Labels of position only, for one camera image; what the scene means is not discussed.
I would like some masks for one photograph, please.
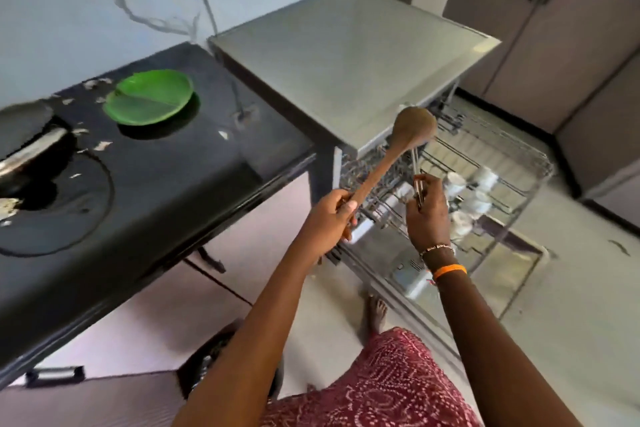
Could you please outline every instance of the wire rack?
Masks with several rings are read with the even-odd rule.
[[[473,270],[506,237],[518,216],[553,175],[554,168],[543,152],[480,117],[463,115],[451,105],[441,105],[436,117],[438,137],[419,148],[420,172],[444,178],[447,172],[455,171],[468,180],[484,165],[500,176],[489,192],[493,206],[488,217],[478,220],[474,231],[458,243],[459,252],[466,256],[465,265]],[[360,160],[343,156],[340,187],[355,190],[384,157],[386,149],[383,143]],[[392,226],[408,238],[401,204],[412,196],[402,194],[406,190],[406,185],[402,185],[412,180],[412,161],[407,152],[373,189],[356,214],[358,222],[368,218],[380,227]],[[472,192],[468,188],[460,198],[465,199]]]

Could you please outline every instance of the orange wristband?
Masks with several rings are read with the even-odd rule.
[[[458,264],[447,265],[446,267],[439,268],[434,272],[433,280],[436,280],[439,277],[442,277],[445,273],[453,272],[455,270],[462,270],[464,273],[467,273],[467,269],[465,269],[462,265],[458,265]]]

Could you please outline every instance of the black countertop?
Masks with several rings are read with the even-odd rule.
[[[120,128],[95,102],[113,89],[106,82],[50,100],[56,117],[88,133],[68,138],[76,148],[40,193],[57,189],[52,203],[25,201],[33,210],[0,228],[0,387],[313,160],[312,143],[199,46],[101,77],[162,68],[187,73],[197,94],[166,123]],[[112,143],[94,151],[100,141]]]

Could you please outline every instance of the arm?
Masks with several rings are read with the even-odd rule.
[[[426,197],[418,211],[415,200],[407,205],[407,227],[419,252],[449,244],[449,217],[442,182],[428,174]],[[451,250],[426,254],[432,272],[457,263]],[[453,338],[465,366],[478,409],[488,427],[562,426],[580,423],[540,375],[495,318],[467,274],[445,273],[438,290]]]
[[[311,210],[243,325],[189,396],[173,427],[256,426],[298,308],[302,285],[319,257],[338,243],[349,216],[348,193],[334,190]]]

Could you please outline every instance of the bracelet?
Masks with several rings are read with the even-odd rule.
[[[453,247],[451,245],[445,245],[444,243],[440,243],[438,245],[428,247],[426,250],[424,250],[424,252],[420,252],[420,258],[426,264],[427,260],[424,258],[424,254],[432,252],[433,250],[438,250],[439,248],[449,248],[452,252],[454,252]]]
[[[454,272],[456,270],[463,271],[467,273],[467,269],[465,269],[462,265],[454,264],[447,265],[446,267],[441,267],[433,273],[433,280],[437,280],[439,277],[442,277],[445,273]]]

